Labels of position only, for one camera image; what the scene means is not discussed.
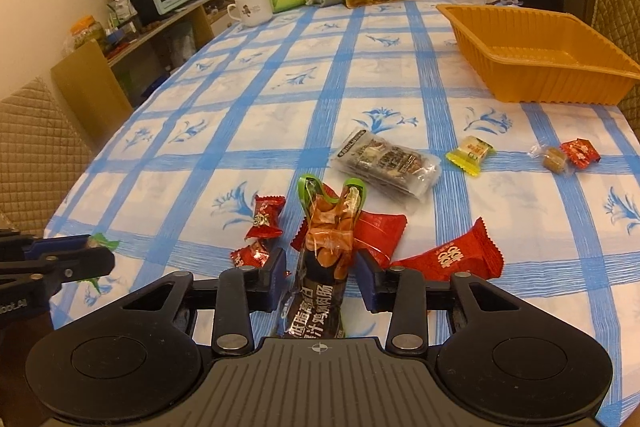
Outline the large red snack packet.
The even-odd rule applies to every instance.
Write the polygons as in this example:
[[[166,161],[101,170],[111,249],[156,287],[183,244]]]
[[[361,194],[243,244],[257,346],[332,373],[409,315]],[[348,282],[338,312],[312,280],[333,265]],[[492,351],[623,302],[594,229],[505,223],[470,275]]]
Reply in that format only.
[[[418,271],[427,281],[449,282],[459,272],[490,280],[501,277],[504,259],[489,237],[485,221],[478,218],[469,231],[456,239],[390,266]]]

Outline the green black sausage snack packet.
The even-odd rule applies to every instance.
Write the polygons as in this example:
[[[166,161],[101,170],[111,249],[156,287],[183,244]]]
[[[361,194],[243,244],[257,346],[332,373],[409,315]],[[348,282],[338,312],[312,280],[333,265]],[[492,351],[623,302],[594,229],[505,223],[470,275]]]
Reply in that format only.
[[[305,215],[293,287],[281,303],[277,335],[294,339],[344,336],[341,307],[355,257],[355,227],[367,189],[357,178],[334,195],[312,174],[298,179]]]

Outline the clear pack of dark snacks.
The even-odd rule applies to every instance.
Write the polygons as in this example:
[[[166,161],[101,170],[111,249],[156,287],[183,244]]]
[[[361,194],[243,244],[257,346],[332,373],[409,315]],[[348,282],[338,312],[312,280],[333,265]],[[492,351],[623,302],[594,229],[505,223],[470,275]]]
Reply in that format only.
[[[364,128],[337,147],[331,165],[398,202],[425,202],[442,174],[437,156],[396,145]]]

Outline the small red candy lower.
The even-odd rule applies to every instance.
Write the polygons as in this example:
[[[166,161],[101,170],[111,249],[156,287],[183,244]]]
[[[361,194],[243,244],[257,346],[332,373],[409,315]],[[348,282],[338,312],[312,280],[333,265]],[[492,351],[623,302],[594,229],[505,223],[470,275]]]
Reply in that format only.
[[[265,239],[255,239],[236,251],[231,251],[233,265],[239,267],[262,268],[270,258],[270,248]]]

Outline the small red candy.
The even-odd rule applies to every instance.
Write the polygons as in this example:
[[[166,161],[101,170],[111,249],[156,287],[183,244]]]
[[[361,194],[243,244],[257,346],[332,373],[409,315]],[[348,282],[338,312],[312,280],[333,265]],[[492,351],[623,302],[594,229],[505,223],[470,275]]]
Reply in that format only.
[[[283,195],[256,195],[252,225],[245,234],[246,239],[276,239],[283,233],[280,213],[286,199]]]
[[[239,267],[262,268],[270,258],[270,248],[265,239],[255,239],[236,251],[231,251],[233,265]]]

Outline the small red candy upper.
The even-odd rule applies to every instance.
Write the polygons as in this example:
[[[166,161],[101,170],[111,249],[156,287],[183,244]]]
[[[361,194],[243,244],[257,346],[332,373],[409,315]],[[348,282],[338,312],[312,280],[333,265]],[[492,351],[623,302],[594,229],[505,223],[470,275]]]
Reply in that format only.
[[[280,213],[286,199],[283,195],[256,195],[252,225],[245,234],[246,239],[276,239],[283,233]]]

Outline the beige quilted chair left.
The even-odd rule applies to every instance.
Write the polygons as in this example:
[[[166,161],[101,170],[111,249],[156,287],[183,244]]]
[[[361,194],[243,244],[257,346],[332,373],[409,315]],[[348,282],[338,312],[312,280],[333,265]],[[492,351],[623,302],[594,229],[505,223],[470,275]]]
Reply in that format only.
[[[46,83],[1,100],[1,225],[40,236],[93,153]]]

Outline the yellow green wrapped candy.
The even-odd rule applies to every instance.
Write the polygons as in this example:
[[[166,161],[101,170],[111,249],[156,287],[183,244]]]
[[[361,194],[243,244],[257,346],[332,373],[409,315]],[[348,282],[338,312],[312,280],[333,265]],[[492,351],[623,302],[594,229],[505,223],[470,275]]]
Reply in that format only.
[[[495,147],[488,142],[470,135],[462,139],[458,146],[446,153],[446,159],[470,176],[479,176],[484,160],[495,153]]]

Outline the wooden shelf unit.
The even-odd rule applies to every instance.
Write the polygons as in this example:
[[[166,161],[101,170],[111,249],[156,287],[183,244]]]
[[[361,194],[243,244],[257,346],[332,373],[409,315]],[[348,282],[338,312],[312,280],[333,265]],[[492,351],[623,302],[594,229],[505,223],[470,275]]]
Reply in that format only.
[[[227,28],[218,22],[227,16],[231,1],[195,0],[111,57],[91,41],[51,68],[53,86],[92,148],[99,150],[178,68],[171,58],[171,40],[178,32],[184,29],[200,50]]]

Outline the blue checked tablecloth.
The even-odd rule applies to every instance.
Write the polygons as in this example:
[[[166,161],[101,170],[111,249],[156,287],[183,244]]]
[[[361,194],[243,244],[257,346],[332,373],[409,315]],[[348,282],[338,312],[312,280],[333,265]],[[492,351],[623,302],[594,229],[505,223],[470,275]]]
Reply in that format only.
[[[400,263],[484,225],[498,284],[598,340],[599,418],[639,408],[639,142],[615,107],[497,100],[428,0],[301,8],[209,43],[119,124],[47,225],[115,251],[66,285],[63,326],[177,270],[216,277],[250,245],[257,199],[285,200],[288,266],[331,274],[335,199],[358,199]]]

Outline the clear wrapped brown candy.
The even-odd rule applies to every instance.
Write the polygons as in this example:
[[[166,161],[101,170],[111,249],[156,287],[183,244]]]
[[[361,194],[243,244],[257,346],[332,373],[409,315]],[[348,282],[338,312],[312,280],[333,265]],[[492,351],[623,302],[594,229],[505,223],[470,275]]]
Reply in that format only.
[[[537,159],[544,169],[557,176],[570,176],[574,172],[567,155],[557,147],[536,144],[529,150],[528,156]]]

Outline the green white bag on shelf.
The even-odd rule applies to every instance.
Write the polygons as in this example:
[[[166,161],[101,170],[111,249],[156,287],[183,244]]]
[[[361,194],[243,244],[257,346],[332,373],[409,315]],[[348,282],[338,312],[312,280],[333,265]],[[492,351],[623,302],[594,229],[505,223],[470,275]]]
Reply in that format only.
[[[131,0],[107,0],[106,5],[111,28],[119,27],[138,15]]]

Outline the orange plastic tray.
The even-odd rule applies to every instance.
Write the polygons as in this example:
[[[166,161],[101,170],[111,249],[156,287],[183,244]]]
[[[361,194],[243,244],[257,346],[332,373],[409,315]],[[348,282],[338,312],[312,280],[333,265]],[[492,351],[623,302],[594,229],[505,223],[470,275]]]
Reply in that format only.
[[[639,65],[567,13],[440,4],[462,56],[500,102],[615,106]]]

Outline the white mug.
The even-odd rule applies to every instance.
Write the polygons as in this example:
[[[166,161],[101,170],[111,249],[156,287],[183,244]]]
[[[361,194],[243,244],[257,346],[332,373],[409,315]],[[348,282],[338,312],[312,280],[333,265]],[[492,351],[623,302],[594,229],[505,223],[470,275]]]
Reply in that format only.
[[[270,0],[234,0],[227,6],[227,13],[232,20],[248,28],[268,23],[273,18]]]

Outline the yellow quilted chair right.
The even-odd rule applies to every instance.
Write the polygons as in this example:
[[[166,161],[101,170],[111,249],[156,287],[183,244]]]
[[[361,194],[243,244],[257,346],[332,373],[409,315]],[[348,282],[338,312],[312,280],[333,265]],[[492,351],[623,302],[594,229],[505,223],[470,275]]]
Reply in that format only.
[[[640,0],[594,0],[591,26],[639,63]]]

